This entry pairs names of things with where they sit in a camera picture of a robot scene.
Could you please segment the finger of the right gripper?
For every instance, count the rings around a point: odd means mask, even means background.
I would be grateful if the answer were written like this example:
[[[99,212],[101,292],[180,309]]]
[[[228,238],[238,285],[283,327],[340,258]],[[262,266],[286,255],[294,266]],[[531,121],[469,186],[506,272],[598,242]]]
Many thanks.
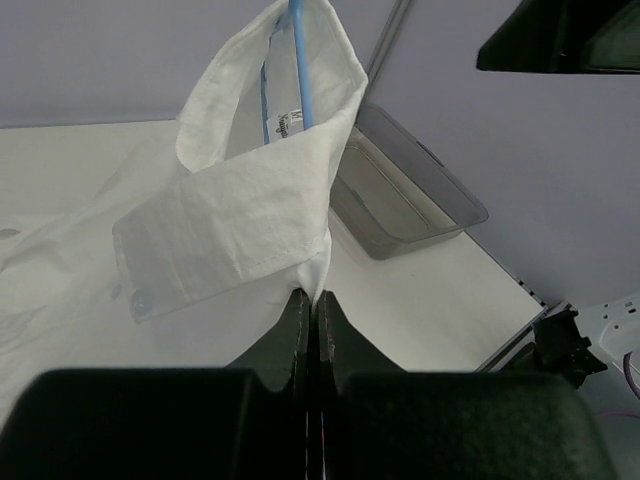
[[[637,74],[637,1],[522,1],[479,49],[481,71]]]

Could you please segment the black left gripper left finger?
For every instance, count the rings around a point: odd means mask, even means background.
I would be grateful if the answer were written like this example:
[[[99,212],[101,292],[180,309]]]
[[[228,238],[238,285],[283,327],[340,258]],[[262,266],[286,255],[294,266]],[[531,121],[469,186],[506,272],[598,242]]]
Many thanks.
[[[19,396],[5,479],[302,479],[310,301],[222,368],[59,369]]]

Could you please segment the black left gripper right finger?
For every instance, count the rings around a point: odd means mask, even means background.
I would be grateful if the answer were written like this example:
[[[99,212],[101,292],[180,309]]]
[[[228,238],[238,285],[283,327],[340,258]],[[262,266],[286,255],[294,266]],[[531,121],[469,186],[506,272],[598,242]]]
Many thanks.
[[[596,421],[544,373],[408,372],[317,305],[323,453],[330,479],[613,479]]]

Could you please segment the white shirt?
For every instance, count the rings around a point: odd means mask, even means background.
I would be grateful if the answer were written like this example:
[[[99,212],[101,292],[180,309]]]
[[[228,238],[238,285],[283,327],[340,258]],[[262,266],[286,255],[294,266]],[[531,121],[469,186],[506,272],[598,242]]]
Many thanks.
[[[317,301],[329,196],[368,79],[333,6],[304,5],[314,125],[263,142],[278,1],[215,55],[174,139],[150,139],[87,205],[1,220],[1,414],[47,371],[222,366]]]

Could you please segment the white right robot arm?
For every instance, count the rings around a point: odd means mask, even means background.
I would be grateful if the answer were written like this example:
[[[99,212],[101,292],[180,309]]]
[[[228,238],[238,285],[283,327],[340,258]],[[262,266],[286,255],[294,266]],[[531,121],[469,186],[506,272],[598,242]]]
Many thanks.
[[[607,360],[639,351],[639,79],[478,70],[514,9],[415,2],[371,90],[489,213],[382,262],[334,224],[328,300],[409,369],[484,366],[555,302]]]

